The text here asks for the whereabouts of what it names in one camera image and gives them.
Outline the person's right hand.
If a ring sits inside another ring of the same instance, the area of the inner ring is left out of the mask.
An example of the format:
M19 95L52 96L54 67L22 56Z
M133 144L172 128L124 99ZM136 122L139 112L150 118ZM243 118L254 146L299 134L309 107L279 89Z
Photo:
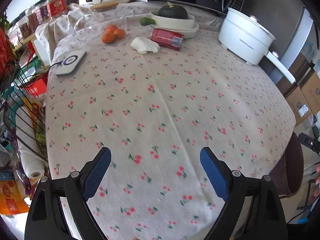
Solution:
M313 194L312 194L313 199L316 199L319 196L320 165L316 166L316 173L317 173L317 176L315 178L315 187L313 189Z

